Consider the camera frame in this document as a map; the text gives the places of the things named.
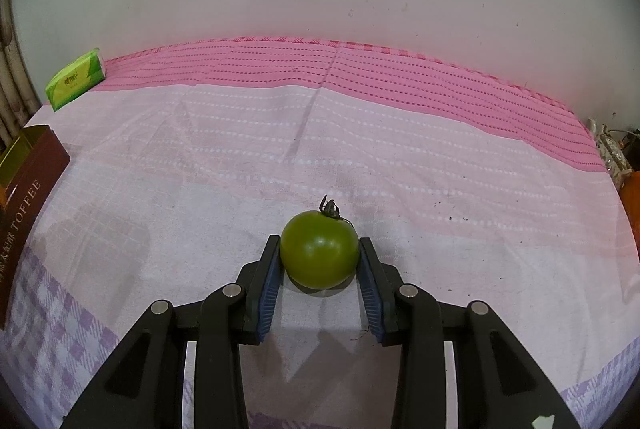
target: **metal rivet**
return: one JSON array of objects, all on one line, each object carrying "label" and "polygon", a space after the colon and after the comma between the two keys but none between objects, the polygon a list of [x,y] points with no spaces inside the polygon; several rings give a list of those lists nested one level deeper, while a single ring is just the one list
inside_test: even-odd
[{"label": "metal rivet", "polygon": [[471,311],[474,314],[486,315],[489,313],[489,307],[482,301],[473,301],[473,303],[471,303]]},{"label": "metal rivet", "polygon": [[230,283],[222,289],[222,293],[227,297],[235,297],[242,292],[242,287],[236,283]]},{"label": "metal rivet", "polygon": [[418,289],[412,284],[403,284],[400,287],[400,295],[404,297],[415,297],[418,295]]},{"label": "metal rivet", "polygon": [[169,310],[169,303],[167,303],[167,301],[156,301],[151,305],[151,311],[156,315],[163,314],[167,310]]}]

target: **orange object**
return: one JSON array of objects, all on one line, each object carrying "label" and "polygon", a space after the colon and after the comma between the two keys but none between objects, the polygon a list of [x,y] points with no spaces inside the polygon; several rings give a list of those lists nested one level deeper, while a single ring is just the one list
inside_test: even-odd
[{"label": "orange object", "polygon": [[624,186],[620,189],[620,199],[631,223],[636,247],[640,252],[640,171],[631,173],[626,179]]}]

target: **triangular cutout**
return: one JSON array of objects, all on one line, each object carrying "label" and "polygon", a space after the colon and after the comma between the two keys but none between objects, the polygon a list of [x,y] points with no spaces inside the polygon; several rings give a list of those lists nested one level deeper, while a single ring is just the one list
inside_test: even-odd
[{"label": "triangular cutout", "polygon": [[150,341],[151,335],[142,333],[131,346],[120,361],[117,369],[107,380],[105,388],[109,393],[127,396],[128,398],[136,398],[138,396]]},{"label": "triangular cutout", "polygon": [[534,389],[536,381],[511,346],[502,338],[500,332],[492,332],[490,339],[502,393],[511,396]]}]

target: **purple checkered pattern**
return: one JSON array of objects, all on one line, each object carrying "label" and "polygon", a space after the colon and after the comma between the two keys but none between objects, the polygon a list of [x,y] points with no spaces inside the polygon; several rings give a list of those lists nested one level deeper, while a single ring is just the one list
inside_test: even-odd
[{"label": "purple checkered pattern", "polygon": [[[40,429],[58,428],[118,343],[26,249],[16,273],[9,322],[0,332],[0,371]],[[591,380],[561,395],[583,429],[598,429],[640,369],[640,337]],[[183,427],[193,427],[193,382],[183,394]],[[332,429],[249,413],[252,429]]]}]

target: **white sticker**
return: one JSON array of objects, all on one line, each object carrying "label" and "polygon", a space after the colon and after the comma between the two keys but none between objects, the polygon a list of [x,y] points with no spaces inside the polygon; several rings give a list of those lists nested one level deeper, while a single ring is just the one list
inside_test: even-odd
[{"label": "white sticker", "polygon": [[533,429],[553,429],[555,419],[556,415],[554,414],[551,416],[540,415],[533,422],[531,422],[531,425],[533,425]]}]

